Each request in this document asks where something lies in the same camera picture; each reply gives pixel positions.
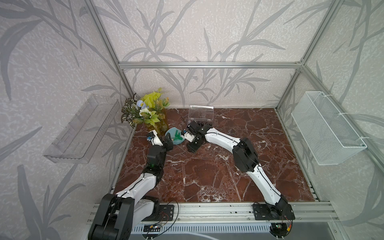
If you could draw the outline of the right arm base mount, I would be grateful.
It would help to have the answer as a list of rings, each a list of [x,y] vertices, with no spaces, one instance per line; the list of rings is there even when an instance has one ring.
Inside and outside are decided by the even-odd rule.
[[[282,206],[254,203],[252,209],[257,221],[291,221],[296,219],[292,206],[287,203]]]

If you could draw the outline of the clear acrylic lipstick organizer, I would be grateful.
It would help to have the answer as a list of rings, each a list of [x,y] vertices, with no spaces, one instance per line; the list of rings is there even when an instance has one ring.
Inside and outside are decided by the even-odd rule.
[[[187,124],[195,121],[198,125],[214,124],[214,106],[190,105]]]

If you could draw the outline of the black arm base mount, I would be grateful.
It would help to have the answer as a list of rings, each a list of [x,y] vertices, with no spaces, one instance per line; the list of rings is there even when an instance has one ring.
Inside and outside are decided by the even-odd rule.
[[[159,205],[143,222],[167,222],[174,219],[175,205]]]

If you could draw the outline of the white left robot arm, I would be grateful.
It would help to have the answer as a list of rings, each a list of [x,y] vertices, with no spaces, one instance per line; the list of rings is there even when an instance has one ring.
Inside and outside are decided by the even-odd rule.
[[[174,144],[169,133],[160,138],[156,131],[149,132],[147,140],[151,147],[144,170],[125,189],[103,196],[88,233],[89,240],[127,240],[139,222],[159,214],[159,200],[146,193],[161,181],[167,152]]]

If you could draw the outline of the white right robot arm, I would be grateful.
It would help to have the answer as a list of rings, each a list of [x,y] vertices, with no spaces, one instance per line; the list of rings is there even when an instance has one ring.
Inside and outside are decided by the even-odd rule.
[[[264,172],[259,156],[248,138],[235,138],[218,131],[211,125],[200,126],[195,121],[187,125],[184,137],[189,141],[187,149],[191,153],[197,152],[204,143],[211,143],[233,154],[236,168],[253,180],[264,197],[265,203],[259,205],[258,209],[261,215],[266,215],[269,220],[296,219],[288,200]]]

